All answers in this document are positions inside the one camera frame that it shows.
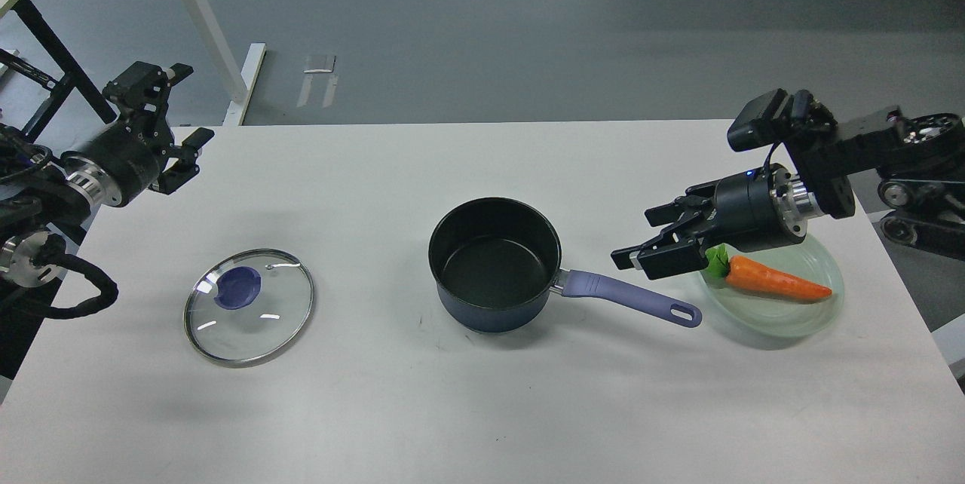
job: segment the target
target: orange carrot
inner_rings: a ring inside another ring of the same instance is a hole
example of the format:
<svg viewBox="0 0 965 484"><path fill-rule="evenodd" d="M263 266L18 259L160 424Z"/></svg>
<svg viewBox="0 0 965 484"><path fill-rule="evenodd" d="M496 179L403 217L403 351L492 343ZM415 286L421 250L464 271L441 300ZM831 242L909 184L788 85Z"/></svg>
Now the orange carrot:
<svg viewBox="0 0 965 484"><path fill-rule="evenodd" d="M805 299L805 301L824 299L831 295L831 289L827 286L769 268L745 256L731 258L731 272L724 279L727 284L737 288Z"/></svg>
<svg viewBox="0 0 965 484"><path fill-rule="evenodd" d="M831 295L831 289L793 274L769 268L745 256L728 257L723 244L707 250L707 274L723 277L727 284L755 292L788 296L813 302Z"/></svg>

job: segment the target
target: pan handle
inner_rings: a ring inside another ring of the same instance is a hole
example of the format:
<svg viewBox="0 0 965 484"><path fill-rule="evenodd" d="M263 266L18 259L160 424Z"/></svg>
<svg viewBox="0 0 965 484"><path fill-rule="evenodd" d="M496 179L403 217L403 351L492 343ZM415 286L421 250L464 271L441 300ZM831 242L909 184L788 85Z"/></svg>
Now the pan handle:
<svg viewBox="0 0 965 484"><path fill-rule="evenodd" d="M616 278L586 271L561 270L559 294L564 298L600 298L684 327L697 327L703 319L700 309L690 303L669 298L649 289L627 284Z"/></svg>

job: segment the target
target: glass lid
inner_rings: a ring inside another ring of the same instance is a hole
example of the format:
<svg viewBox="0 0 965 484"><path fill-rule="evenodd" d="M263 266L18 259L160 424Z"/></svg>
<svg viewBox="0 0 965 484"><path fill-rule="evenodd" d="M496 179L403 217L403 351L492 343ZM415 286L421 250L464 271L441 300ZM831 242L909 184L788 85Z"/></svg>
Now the glass lid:
<svg viewBox="0 0 965 484"><path fill-rule="evenodd" d="M184 332L210 360L254 365L296 338L313 303L311 275L296 257L248 250L196 282L184 306Z"/></svg>

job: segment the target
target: lid rim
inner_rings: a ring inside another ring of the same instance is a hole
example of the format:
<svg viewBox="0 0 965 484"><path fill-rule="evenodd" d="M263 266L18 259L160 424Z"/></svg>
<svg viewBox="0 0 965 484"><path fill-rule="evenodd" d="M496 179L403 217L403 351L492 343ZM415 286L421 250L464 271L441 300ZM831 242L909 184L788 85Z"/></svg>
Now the lid rim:
<svg viewBox="0 0 965 484"><path fill-rule="evenodd" d="M191 303L195 299L195 295L198 292L198 286L201 285L202 282L207 281L207 275L210 275L214 271L217 271L218 268L222 267L222 265L228 264L228 262L237 261L247 257L262 255L262 254L275 254L281 257L282 259L292 261L293 264L299 264L299 270L302 271L303 274L305 275L305 278L308 279L308 286L309 286L308 309L305 312L305 316L302 318L301 322L299 323L299 326L297 326L293 330L292 335L287 337L287 339L283 340L277 347L271 349L270 351L266 351L266 353L264 354L259 354L258 356L254 356L254 357L245 357L245 358L241 358L240 360L236 360L235 358L215 356L215 354L211 354L210 351L204 350L204 348L200 346L200 344L198 343L198 340L191 332L191 327L189 325L190 319L188 316L188 310L190 308ZM294 257L292 254L286 253L286 251L277 250L277 248L253 248L252 250L245 250L243 253L234 254L229 256L228 258L224 258L224 260L218 262L218 264L214 265L214 267L208 268L208 270L205 271L204 274L201 275L201 277L197 281L195 281L194 285L191 288L191 294L184 302L183 326L184 326L184 334L187 336L188 340L191 341L191 346L194 347L194 350L196 350L198 354L202 354L203 357L206 357L207 360L213 361L213 363L217 363L224 367L232 367L232 368L251 367L259 363L265 363L265 361L273 360L273 358L280 356L280 354L282 354L283 351L285 351L287 347L289 347L290 344L292 344L292 340L295 339L297 336L299 336L299 333L301 332L301 330L305 328L305 326L311 319L311 315L314 315L314 279L311 278L310 272L301 263L299 258Z"/></svg>

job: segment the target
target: plate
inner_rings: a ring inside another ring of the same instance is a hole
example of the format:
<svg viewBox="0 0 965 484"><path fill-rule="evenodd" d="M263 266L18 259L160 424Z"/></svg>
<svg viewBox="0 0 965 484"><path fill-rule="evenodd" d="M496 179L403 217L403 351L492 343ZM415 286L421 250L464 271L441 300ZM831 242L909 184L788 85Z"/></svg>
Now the plate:
<svg viewBox="0 0 965 484"><path fill-rule="evenodd" d="M829 298L818 302L801 302L734 288L724 279L710 277L701 271L700 278L707 294L728 320L770 337L794 339L820 332L841 312L844 278L835 259L814 236L809 234L803 243L790 247L770 248L757 253L741 253L731 246L726 247L730 256L746 255L768 267L823 284L833 292Z"/></svg>

